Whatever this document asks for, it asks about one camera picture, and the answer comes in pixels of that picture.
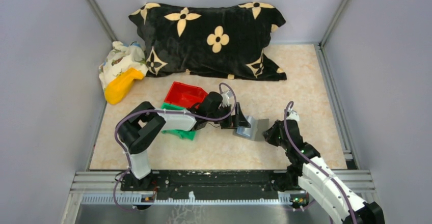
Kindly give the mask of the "green plastic bin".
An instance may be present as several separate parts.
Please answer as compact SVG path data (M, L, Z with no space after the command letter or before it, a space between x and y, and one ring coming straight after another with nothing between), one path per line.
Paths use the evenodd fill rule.
M183 110L185 109L184 107L178 106L178 105L174 105L174 104L169 104L169 103L163 103L161 106L162 109L169 109L169 110ZM191 141L194 140L196 132L195 131L184 131L184 130L164 130L162 131L163 134L172 134L175 135L177 137L179 137L180 139L189 139Z

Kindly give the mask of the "red plastic bin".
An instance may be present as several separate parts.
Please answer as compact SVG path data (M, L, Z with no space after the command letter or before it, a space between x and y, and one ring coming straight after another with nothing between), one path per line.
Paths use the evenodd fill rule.
M201 87L174 81L164 99L164 103L190 108L200 103L208 93Z

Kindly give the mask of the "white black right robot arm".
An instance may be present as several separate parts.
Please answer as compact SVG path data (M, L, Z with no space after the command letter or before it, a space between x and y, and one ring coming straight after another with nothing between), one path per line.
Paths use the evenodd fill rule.
M274 181L276 190L305 190L334 223L385 223L381 206L366 202L336 176L313 145L303 140L297 121L276 120L263 137L281 147L291 163L285 176Z

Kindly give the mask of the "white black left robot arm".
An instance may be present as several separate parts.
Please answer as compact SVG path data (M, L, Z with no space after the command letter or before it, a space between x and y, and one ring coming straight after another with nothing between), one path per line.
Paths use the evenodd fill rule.
M125 150L134 186L147 190L153 183L147 149L160 132L197 131L208 122L222 129L250 128L239 102L230 102L234 97L232 92L210 92L201 102L182 110L156 108L145 101L122 119L115 127L115 140Z

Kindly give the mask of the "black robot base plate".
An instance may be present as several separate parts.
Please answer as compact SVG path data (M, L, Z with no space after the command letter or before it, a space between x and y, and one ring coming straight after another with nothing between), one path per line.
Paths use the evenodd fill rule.
M278 191L275 180L284 177L286 170L152 170L139 180L132 173L115 179L122 191L148 191L143 202L206 201L247 202L277 201L294 210L313 204L308 193L301 189Z

